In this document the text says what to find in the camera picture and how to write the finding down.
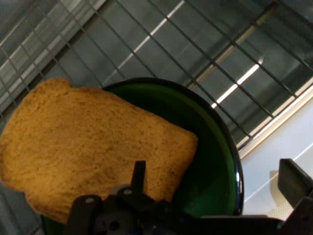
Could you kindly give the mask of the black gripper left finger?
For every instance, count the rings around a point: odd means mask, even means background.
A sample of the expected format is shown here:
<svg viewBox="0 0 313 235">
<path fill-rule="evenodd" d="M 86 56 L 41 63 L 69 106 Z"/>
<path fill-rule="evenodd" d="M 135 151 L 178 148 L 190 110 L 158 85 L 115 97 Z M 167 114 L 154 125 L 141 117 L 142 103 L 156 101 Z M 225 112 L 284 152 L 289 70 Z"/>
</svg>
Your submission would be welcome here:
<svg viewBox="0 0 313 235">
<path fill-rule="evenodd" d="M 143 191 L 146 162 L 134 164 L 129 185 L 116 186 L 106 199 L 90 194 L 73 201 L 66 235 L 173 235 L 165 206 Z"/>
</svg>

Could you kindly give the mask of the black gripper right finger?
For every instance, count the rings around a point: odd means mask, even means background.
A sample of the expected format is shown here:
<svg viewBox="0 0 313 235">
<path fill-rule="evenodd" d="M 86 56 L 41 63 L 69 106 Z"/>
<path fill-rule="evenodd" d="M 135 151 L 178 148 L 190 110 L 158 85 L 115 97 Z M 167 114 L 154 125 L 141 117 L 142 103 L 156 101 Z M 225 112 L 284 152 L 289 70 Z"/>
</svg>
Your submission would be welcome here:
<svg viewBox="0 0 313 235">
<path fill-rule="evenodd" d="M 313 179 L 292 159 L 281 159 L 278 188 L 293 211 L 279 229 L 281 235 L 313 233 Z"/>
</svg>

